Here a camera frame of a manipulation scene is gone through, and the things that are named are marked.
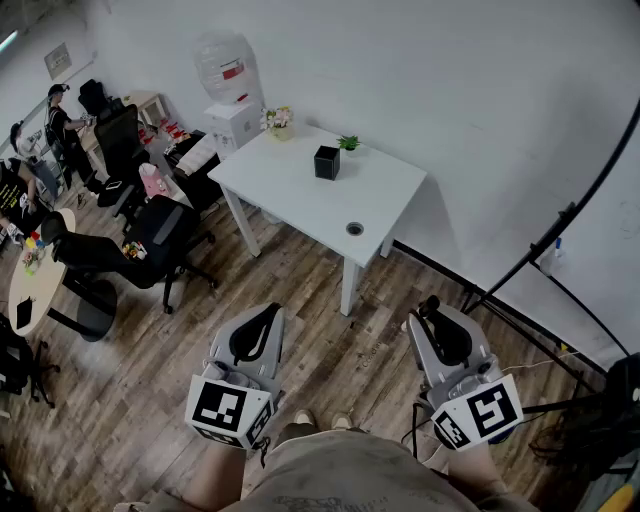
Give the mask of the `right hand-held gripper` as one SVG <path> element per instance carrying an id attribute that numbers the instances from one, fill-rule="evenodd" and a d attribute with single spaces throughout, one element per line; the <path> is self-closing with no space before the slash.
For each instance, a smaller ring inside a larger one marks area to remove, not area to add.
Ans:
<path id="1" fill-rule="evenodd" d="M 416 310 L 408 314 L 407 333 L 416 362 L 425 373 L 440 371 L 441 347 L 455 363 L 476 363 L 490 353 L 484 331 L 475 320 L 448 305 L 441 305 L 438 313 L 437 341 Z M 514 378 L 502 372 L 495 357 L 451 374 L 427 392 L 427 401 L 433 409 L 435 432 L 451 450 L 487 442 L 523 420 Z"/>

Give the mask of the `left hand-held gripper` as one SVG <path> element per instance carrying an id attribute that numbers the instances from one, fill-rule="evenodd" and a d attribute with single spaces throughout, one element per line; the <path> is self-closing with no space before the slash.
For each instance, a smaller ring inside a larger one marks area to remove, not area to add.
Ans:
<path id="1" fill-rule="evenodd" d="M 226 322 L 212 356 L 191 379 L 184 420 L 202 437 L 256 449 L 281 398 L 272 379 L 282 354 L 285 315 L 279 303 L 255 306 Z M 229 364 L 239 364 L 238 368 Z"/>

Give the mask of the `black cube box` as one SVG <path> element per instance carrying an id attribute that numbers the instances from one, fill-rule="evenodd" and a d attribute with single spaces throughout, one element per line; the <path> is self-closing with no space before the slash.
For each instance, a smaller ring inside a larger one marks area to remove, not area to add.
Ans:
<path id="1" fill-rule="evenodd" d="M 321 145 L 314 155 L 316 178 L 334 181 L 340 170 L 340 150 Z"/>

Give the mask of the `person's left forearm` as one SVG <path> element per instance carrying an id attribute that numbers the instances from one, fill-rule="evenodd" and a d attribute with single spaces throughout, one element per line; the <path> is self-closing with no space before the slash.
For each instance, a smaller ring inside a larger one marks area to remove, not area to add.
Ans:
<path id="1" fill-rule="evenodd" d="M 220 512 L 241 499 L 247 454 L 212 442 L 186 486 L 182 500 L 201 512 Z"/>

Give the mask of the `white table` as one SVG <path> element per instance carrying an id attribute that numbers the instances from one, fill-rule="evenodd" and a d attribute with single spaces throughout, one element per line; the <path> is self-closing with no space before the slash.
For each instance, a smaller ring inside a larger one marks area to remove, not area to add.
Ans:
<path id="1" fill-rule="evenodd" d="M 248 202 L 323 244 L 343 259 L 341 308 L 349 315 L 361 274 L 386 257 L 401 215 L 425 171 L 376 149 L 340 151 L 335 179 L 315 175 L 314 156 L 335 134 L 299 124 L 279 142 L 264 132 L 209 172 L 217 182 L 253 256 L 261 253 L 242 204 Z"/>

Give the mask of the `black office chair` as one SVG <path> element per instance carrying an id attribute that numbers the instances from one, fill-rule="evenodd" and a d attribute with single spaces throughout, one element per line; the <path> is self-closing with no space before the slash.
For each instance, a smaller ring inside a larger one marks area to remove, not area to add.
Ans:
<path id="1" fill-rule="evenodd" d="M 190 206 L 162 195 L 154 196 L 140 211 L 125 235 L 123 247 L 135 249 L 125 258 L 118 273 L 140 289 L 164 283 L 164 312 L 173 313 L 169 304 L 177 277 L 189 271 L 205 279 L 211 288 L 218 280 L 193 265 L 188 255 L 203 242 L 213 244 L 215 235 L 201 228 L 200 215 Z"/>
<path id="2" fill-rule="evenodd" d="M 16 334 L 9 319 L 0 313 L 0 391 L 21 395 L 30 384 L 30 397 L 33 401 L 43 400 L 51 409 L 55 403 L 48 398 L 43 376 L 50 371 L 59 373 L 61 368 L 55 364 L 43 364 L 43 352 L 49 345 L 40 340 L 36 351 L 28 341 Z"/>
<path id="3" fill-rule="evenodd" d="M 108 333 L 117 308 L 113 285 L 107 280 L 92 281 L 89 274 L 117 273 L 140 289 L 161 280 L 150 266 L 127 259 L 112 239 L 70 231 L 58 211 L 44 217 L 40 234 L 52 249 L 53 261 L 65 267 L 62 284 L 80 298 L 75 318 L 54 308 L 49 308 L 47 315 L 88 342 L 98 341 Z"/>
<path id="4" fill-rule="evenodd" d="M 134 221 L 145 203 L 145 186 L 139 167 L 150 162 L 150 155 L 138 134 L 138 109 L 124 106 L 100 120 L 94 129 L 108 179 L 99 192 L 98 205 L 111 208 L 114 217 L 126 219 L 125 228 Z"/>

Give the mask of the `person's light shirt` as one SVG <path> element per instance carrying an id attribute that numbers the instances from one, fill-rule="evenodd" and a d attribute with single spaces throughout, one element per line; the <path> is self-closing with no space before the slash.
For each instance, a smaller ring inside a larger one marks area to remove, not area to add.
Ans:
<path id="1" fill-rule="evenodd" d="M 114 512 L 201 512 L 182 494 L 160 491 L 148 502 Z M 321 431 L 287 425 L 249 493 L 220 512 L 539 512 L 507 488 L 472 501 L 448 477 L 419 463 L 408 449 L 358 428 Z"/>

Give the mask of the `black low cabinet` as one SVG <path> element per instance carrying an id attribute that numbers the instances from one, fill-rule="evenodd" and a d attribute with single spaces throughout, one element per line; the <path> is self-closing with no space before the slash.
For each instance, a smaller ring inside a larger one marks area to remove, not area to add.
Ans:
<path id="1" fill-rule="evenodd" d="M 214 154 L 198 170 L 189 175 L 179 169 L 177 165 L 181 158 L 205 136 L 205 133 L 195 130 L 189 135 L 188 139 L 170 146 L 168 153 L 164 155 L 164 160 L 169 165 L 178 187 L 186 194 L 194 209 L 202 213 L 223 197 L 219 184 L 208 177 L 208 173 L 220 164 L 220 159 L 217 154 Z"/>

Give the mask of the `pink bag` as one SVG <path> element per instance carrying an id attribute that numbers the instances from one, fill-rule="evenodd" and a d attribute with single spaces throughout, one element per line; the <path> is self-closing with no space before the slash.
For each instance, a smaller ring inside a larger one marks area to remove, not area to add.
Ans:
<path id="1" fill-rule="evenodd" d="M 138 172 L 144 185 L 146 196 L 149 199 L 155 196 L 171 196 L 170 188 L 157 166 L 151 163 L 142 163 L 138 168 Z"/>

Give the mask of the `white water dispenser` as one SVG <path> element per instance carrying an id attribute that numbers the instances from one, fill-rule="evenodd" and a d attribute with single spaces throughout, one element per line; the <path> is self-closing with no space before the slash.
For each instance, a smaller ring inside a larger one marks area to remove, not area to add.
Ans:
<path id="1" fill-rule="evenodd" d="M 247 98 L 234 104 L 214 103 L 204 111 L 204 115 L 210 122 L 221 161 L 262 132 L 262 107 Z"/>

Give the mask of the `round beige table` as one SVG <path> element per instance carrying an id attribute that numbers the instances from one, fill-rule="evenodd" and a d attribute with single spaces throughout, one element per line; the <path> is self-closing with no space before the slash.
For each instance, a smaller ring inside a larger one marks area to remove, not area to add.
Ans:
<path id="1" fill-rule="evenodd" d="M 39 235 L 29 236 L 24 242 L 18 263 L 13 271 L 9 299 L 8 315 L 12 329 L 26 337 L 47 316 L 58 287 L 62 284 L 67 272 L 61 262 L 53 259 L 53 246 L 45 246 Z M 31 306 L 30 319 L 22 327 L 19 326 L 19 305 L 25 302 Z"/>

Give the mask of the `pink flowers in pot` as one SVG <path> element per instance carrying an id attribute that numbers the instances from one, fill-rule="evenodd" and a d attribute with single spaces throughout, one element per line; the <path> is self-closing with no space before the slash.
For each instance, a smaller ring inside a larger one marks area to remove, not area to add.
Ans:
<path id="1" fill-rule="evenodd" d="M 288 106 L 276 109 L 263 108 L 261 111 L 260 128 L 267 131 L 276 140 L 288 141 L 294 136 L 294 114 Z"/>

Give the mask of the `small wooden table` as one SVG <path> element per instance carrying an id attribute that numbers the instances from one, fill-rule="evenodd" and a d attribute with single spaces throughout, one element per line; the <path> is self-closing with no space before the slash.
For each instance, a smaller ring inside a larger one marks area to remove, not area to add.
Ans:
<path id="1" fill-rule="evenodd" d="M 157 92 L 135 90 L 125 94 L 121 100 L 124 106 L 136 106 L 138 119 L 144 126 L 159 127 L 161 121 L 167 118 L 161 95 Z"/>

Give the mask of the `clear water bottle red label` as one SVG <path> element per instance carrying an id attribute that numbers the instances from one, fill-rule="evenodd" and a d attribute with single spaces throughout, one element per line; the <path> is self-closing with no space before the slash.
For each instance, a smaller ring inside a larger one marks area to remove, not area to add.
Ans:
<path id="1" fill-rule="evenodd" d="M 200 83 L 215 103 L 244 99 L 265 104 L 257 60 L 244 35 L 230 30 L 201 34 L 192 51 Z"/>

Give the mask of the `grey wall panel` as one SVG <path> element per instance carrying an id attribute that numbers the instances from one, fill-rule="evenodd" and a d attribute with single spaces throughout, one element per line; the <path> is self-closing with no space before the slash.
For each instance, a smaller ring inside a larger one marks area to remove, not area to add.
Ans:
<path id="1" fill-rule="evenodd" d="M 59 81 L 66 77 L 72 69 L 71 54 L 65 42 L 51 50 L 45 57 L 44 63 L 52 81 Z"/>

